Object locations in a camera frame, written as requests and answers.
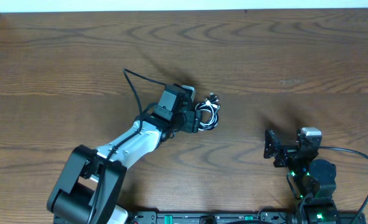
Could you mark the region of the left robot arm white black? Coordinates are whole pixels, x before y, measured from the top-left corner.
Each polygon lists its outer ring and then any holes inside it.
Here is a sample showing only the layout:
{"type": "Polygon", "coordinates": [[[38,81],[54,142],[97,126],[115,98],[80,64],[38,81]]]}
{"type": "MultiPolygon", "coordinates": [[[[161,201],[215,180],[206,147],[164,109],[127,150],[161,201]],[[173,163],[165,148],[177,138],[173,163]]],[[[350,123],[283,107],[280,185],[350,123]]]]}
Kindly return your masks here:
{"type": "Polygon", "coordinates": [[[132,127],[112,142],[70,154],[47,201],[61,223],[125,223],[129,213],[116,203],[127,170],[176,132],[197,132],[200,113],[193,109],[196,90],[166,85],[157,103],[135,118],[132,127]]]}

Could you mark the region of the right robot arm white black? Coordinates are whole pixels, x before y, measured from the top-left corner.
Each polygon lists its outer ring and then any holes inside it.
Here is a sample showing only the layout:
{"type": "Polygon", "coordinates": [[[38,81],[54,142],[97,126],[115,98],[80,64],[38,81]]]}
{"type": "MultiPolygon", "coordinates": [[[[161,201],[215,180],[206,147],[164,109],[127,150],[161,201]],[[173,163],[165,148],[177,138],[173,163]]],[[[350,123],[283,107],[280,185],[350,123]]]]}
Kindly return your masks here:
{"type": "Polygon", "coordinates": [[[322,138],[317,128],[299,128],[296,144],[284,145],[273,130],[265,131],[263,156],[265,159],[273,157],[275,167],[288,168],[286,180],[295,199],[299,200],[295,211],[287,215],[288,223],[341,223],[333,201],[336,166],[316,158],[322,138]]]}

